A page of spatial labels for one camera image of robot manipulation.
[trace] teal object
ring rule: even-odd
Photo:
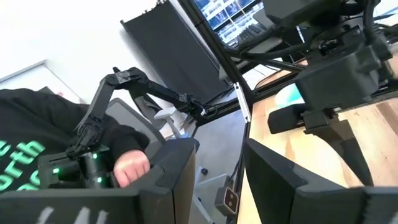
[[[288,85],[281,89],[275,96],[275,102],[278,108],[284,108],[292,104],[304,103],[304,100],[295,84]]]
[[[292,92],[290,93],[290,96],[287,98],[287,104],[290,105],[293,103],[295,100],[300,100],[302,99],[301,94],[299,92],[299,89],[297,88],[296,84],[293,84],[294,88],[292,88]]]

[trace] black panel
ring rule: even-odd
[[[227,89],[218,80],[218,64],[171,3],[122,24],[167,87],[203,103]]]

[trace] black hoodie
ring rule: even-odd
[[[37,158],[65,152],[88,105],[28,89],[0,90],[0,194],[37,190]],[[144,149],[149,140],[134,128],[106,116],[101,143],[114,159],[131,149]]]

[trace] robotic arm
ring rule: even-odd
[[[151,94],[170,102],[179,112],[189,114],[193,118],[207,114],[205,107],[193,96],[176,93],[149,80],[147,75],[136,67],[122,72],[116,67],[113,69],[114,74],[107,75],[101,80],[86,115],[76,127],[79,138],[76,146],[67,151],[70,157],[84,154],[90,146],[94,146],[100,140],[101,122],[114,90],[127,90],[132,99],[145,93]]]
[[[149,93],[174,105],[179,112],[195,119],[207,114],[205,107],[188,94],[176,93],[152,82],[138,68],[105,76],[97,89],[86,115],[76,127],[78,140],[66,153],[39,158],[42,189],[48,188],[112,188],[117,182],[112,174],[109,148],[100,144],[102,122],[114,90],[128,90],[131,98]]]

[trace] hand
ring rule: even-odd
[[[147,156],[140,150],[130,150],[122,154],[113,167],[113,173],[120,187],[136,181],[150,169]]]

